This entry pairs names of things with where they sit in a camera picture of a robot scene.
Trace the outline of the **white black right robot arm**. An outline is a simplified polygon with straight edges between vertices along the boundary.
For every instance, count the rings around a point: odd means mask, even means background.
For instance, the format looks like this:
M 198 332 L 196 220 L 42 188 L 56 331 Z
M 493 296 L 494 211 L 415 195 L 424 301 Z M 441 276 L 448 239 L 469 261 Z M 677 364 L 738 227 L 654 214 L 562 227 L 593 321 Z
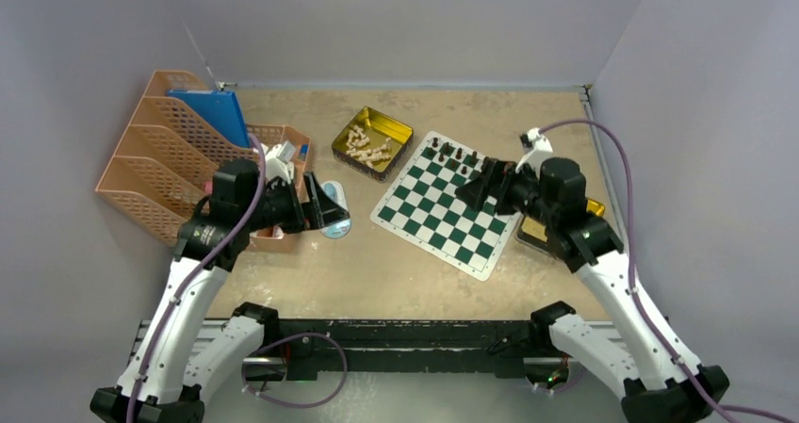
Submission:
M 730 386 L 719 366 L 702 361 L 677 340 L 634 278 L 626 248 L 603 218 L 587 208 L 586 179 L 568 158 L 538 170 L 488 158 L 456 196 L 470 208 L 496 201 L 498 215 L 523 216 L 545 228 L 546 248 L 588 287 L 611 317 L 624 344 L 592 332 L 562 301 L 531 314 L 529 341 L 538 352 L 564 352 L 619 399 L 629 422 L 698 422 Z

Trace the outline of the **green white chess board mat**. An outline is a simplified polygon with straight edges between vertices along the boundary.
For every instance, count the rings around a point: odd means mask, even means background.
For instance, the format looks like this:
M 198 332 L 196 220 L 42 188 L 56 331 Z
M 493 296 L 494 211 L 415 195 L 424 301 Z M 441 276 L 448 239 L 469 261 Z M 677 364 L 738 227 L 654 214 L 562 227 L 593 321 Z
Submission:
M 436 151 L 433 160 L 426 148 Z M 463 150 L 463 158 L 455 158 Z M 437 158 L 443 151 L 446 159 Z M 474 178 L 485 155 L 477 152 L 477 166 L 469 164 L 473 150 L 463 143 L 431 131 L 410 154 L 394 182 L 370 214 L 370 220 L 413 246 L 432 254 L 472 278 L 489 279 L 521 220 L 519 214 L 498 216 L 496 200 L 488 198 L 482 210 L 472 211 L 455 196 L 457 187 Z M 457 171 L 447 167 L 453 159 Z M 469 173 L 461 173 L 462 166 Z

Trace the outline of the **light blue round item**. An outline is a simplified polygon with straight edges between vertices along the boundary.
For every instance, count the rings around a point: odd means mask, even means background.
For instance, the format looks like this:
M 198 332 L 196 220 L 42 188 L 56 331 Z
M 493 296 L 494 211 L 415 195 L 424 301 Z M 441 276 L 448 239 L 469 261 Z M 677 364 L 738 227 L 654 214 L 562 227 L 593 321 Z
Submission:
M 329 180 L 322 183 L 324 193 L 340 206 L 345 212 L 349 212 L 346 195 L 342 185 L 335 181 Z M 351 217 L 337 216 L 334 223 L 323 228 L 320 232 L 323 236 L 330 239 L 340 239 L 351 230 Z

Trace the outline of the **small orange plastic box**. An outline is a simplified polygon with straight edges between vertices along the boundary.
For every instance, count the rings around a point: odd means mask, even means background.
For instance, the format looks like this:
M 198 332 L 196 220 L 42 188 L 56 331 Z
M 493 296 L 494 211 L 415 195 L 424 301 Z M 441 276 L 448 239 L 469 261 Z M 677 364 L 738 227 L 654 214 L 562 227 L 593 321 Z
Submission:
M 248 249 L 254 252 L 291 253 L 299 237 L 297 234 L 287 234 L 280 227 L 270 227 L 251 234 Z

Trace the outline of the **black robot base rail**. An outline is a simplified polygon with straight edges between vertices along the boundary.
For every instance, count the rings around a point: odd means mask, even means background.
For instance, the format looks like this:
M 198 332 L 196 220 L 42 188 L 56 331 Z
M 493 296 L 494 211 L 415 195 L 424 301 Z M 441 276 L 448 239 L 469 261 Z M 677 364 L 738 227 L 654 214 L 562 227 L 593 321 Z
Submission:
M 558 386 L 577 362 L 545 343 L 528 320 L 281 318 L 257 337 L 249 364 L 290 381 L 320 372 L 484 373 Z

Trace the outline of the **gold tin with dark pieces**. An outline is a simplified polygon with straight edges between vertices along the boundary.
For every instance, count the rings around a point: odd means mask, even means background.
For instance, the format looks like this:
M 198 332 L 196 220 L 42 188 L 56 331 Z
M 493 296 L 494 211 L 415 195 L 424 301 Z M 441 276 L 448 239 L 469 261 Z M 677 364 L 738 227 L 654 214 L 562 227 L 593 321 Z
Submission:
M 588 199 L 587 210 L 596 216 L 603 217 L 606 205 L 594 199 Z M 523 218 L 516 230 L 515 238 L 524 246 L 548 253 L 546 228 L 537 220 L 530 217 Z

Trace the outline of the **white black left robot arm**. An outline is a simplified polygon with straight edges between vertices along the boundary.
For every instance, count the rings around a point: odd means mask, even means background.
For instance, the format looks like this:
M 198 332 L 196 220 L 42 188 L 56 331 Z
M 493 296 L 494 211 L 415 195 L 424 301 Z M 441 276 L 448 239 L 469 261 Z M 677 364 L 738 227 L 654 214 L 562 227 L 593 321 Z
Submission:
M 199 354 L 192 351 L 212 301 L 253 232 L 271 227 L 294 234 L 349 218 L 312 172 L 308 199 L 294 185 L 265 178 L 250 159 L 228 161 L 210 194 L 179 229 L 167 286 L 133 359 L 116 385 L 99 388 L 90 411 L 105 422 L 200 422 L 225 376 L 251 353 L 273 354 L 281 343 L 278 313 L 245 302 Z

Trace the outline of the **blue folder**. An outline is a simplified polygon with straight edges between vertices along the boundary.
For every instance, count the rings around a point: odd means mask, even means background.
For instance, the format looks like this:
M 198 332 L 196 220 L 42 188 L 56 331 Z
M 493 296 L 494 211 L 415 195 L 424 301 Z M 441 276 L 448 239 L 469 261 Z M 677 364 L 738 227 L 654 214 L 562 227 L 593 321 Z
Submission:
M 186 103 L 233 145 L 241 148 L 251 145 L 244 116 L 234 92 L 170 89 L 166 94 Z

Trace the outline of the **gold tin with light pieces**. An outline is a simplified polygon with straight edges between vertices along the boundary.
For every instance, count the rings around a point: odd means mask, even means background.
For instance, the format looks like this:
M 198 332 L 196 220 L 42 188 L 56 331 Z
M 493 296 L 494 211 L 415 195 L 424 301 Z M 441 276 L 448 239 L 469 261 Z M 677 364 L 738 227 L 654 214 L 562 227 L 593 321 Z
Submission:
M 369 178 L 384 182 L 410 149 L 414 129 L 364 106 L 334 138 L 336 159 Z

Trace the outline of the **orange plastic file rack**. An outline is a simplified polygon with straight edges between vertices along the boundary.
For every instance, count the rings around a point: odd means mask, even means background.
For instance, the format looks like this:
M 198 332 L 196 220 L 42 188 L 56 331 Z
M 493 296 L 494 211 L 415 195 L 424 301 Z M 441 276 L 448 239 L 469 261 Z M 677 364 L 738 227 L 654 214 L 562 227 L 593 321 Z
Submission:
M 219 165 L 257 158 L 252 148 L 229 142 L 187 103 L 169 95 L 172 89 L 205 88 L 191 72 L 155 71 L 95 189 L 168 246 Z

